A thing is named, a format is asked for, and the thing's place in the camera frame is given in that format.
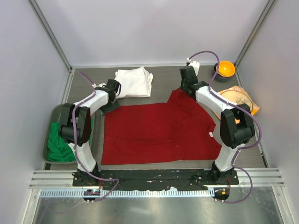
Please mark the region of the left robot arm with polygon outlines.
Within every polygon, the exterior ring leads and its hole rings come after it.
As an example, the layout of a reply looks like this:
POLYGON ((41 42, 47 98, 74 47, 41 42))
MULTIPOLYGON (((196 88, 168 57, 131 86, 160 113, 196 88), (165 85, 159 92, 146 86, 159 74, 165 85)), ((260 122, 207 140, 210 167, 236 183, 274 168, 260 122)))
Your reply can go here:
POLYGON ((84 99, 62 106, 58 135, 72 149, 77 162, 77 171, 72 173, 76 186, 95 186, 100 183, 99 168, 92 156, 89 139, 92 134, 92 115, 97 110, 107 113, 119 107, 116 97, 121 84, 109 79, 106 84, 95 85, 92 94, 84 99))

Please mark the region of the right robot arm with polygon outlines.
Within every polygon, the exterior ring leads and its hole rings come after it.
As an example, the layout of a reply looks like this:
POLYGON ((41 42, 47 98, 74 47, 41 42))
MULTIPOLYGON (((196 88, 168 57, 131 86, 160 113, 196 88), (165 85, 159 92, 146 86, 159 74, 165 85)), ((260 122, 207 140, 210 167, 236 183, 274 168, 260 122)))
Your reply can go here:
POLYGON ((222 184, 232 175, 240 150, 255 135, 250 108, 247 104, 237 105, 227 100, 208 83, 199 82, 194 67, 184 66, 179 71, 180 89, 220 116, 222 146, 218 157, 212 163, 211 179, 216 184, 222 184))

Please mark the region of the red t-shirt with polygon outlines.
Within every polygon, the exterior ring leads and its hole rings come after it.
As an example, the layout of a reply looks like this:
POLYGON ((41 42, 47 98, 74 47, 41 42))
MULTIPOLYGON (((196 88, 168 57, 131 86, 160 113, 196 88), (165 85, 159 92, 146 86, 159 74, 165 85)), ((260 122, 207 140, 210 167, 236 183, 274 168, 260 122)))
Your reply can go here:
POLYGON ((214 160, 221 145, 208 112, 180 89, 168 101, 121 106, 105 116, 103 165, 214 160))

